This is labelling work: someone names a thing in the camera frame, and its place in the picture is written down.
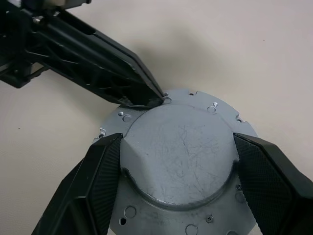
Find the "round hole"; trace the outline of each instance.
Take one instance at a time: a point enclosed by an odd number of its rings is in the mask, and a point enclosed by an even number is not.
[[[119,220],[119,224],[120,224],[120,225],[125,225],[126,222],[127,222],[127,220],[126,220],[125,218],[121,218],[121,219]]]

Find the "circular metal plate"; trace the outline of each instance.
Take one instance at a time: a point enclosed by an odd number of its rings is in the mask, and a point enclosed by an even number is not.
[[[124,135],[124,176],[111,229],[117,235],[248,234],[255,220],[244,198],[238,201],[233,133],[256,136],[254,130],[211,95],[167,93],[163,105],[148,111],[120,107],[101,126],[106,135]],[[125,213],[129,208],[134,216]]]

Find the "beige surface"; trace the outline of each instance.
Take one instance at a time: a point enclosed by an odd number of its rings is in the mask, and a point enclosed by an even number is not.
[[[138,53],[163,89],[235,107],[313,179],[310,0],[94,0],[72,10]],[[30,234],[116,106],[46,72],[0,83],[0,234]]]

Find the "black plastic arm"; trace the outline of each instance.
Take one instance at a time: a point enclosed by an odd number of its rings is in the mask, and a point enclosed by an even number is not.
[[[120,176],[122,134],[101,138],[62,180],[32,235],[106,235]]]
[[[153,108],[163,102],[161,88],[132,51],[60,7],[28,6],[1,1],[1,80],[20,88],[52,69],[112,103]],[[35,63],[43,67],[34,70]]]
[[[274,144],[234,134],[239,178],[263,235],[313,234],[313,183]]]

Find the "screw hole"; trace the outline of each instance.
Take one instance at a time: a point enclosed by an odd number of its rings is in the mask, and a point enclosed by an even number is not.
[[[121,219],[119,220],[119,224],[120,224],[120,225],[125,225],[126,222],[127,222],[127,220],[126,220],[125,218],[121,218]]]

